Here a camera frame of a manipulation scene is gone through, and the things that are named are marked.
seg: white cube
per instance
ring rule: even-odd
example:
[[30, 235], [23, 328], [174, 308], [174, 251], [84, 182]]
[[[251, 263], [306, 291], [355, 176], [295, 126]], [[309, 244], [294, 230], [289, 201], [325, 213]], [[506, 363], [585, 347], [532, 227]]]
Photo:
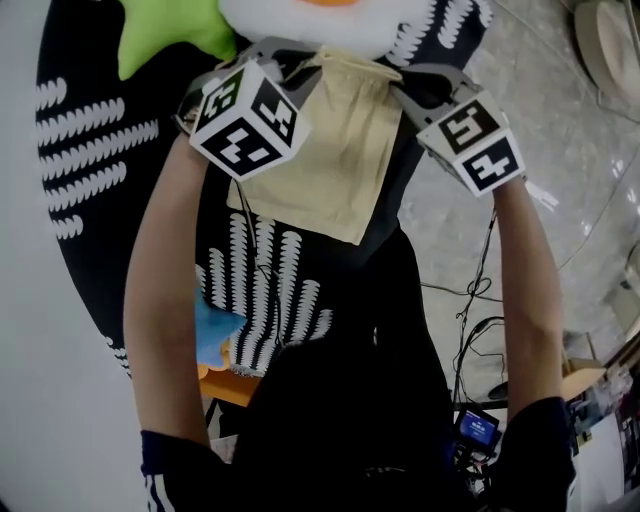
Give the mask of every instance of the white cube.
[[202, 92], [190, 143], [238, 181], [293, 159], [311, 132], [256, 61], [213, 79]]
[[525, 169], [507, 118], [487, 91], [424, 129], [418, 140], [476, 197]]

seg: black and white patterned fabric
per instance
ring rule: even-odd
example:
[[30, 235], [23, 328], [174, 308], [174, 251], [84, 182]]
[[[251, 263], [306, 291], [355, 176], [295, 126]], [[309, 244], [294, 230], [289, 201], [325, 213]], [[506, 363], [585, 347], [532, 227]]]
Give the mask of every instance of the black and white patterned fabric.
[[[485, 0], [425, 0], [424, 18], [399, 28], [386, 59], [397, 66], [463, 67], [490, 19]], [[177, 44], [121, 82], [117, 49], [123, 22], [117, 0], [52, 0], [38, 66], [36, 128], [49, 214], [71, 278], [128, 369], [122, 310], [133, 243], [177, 134], [170, 116], [191, 80], [217, 61]], [[359, 246], [254, 217], [255, 258], [245, 217], [226, 206], [230, 178], [210, 168], [196, 272], [209, 305], [248, 318], [234, 339], [234, 365], [263, 373], [279, 350], [278, 339], [302, 343], [349, 321], [345, 286], [397, 227], [400, 201], [421, 155], [415, 130], [403, 116]], [[256, 261], [273, 272], [260, 271]]]

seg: black sleeve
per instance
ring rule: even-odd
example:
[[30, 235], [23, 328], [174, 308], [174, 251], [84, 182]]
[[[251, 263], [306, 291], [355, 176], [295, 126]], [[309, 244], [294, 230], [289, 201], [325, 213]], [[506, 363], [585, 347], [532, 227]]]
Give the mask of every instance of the black sleeve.
[[206, 446], [142, 432], [142, 474], [149, 510], [207, 510], [220, 489], [227, 488], [230, 470]]
[[507, 427], [492, 476], [492, 508], [564, 512], [576, 475], [570, 435], [561, 398], [547, 398], [520, 411]]

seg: forearm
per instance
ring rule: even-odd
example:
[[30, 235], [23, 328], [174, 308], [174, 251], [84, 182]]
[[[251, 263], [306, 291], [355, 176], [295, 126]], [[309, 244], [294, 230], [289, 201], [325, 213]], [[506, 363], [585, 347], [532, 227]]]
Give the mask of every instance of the forearm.
[[142, 428], [203, 444], [208, 439], [195, 359], [194, 267], [206, 167], [186, 137], [176, 139], [140, 225], [124, 309]]
[[562, 296], [555, 262], [524, 182], [498, 188], [509, 411], [561, 393]]

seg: person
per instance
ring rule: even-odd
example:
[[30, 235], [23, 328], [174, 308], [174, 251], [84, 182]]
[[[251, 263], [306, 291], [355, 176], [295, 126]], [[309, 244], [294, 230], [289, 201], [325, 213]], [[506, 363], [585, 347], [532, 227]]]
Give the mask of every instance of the person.
[[124, 334], [150, 510], [337, 502], [566, 509], [575, 473], [560, 398], [561, 292], [522, 179], [494, 192], [509, 423], [483, 505], [454, 467], [453, 404], [428, 333], [415, 255], [400, 228], [345, 283], [348, 321], [336, 322], [326, 339], [283, 349], [272, 362], [246, 410], [232, 463], [211, 451], [193, 293], [207, 167], [178, 136], [127, 276]]

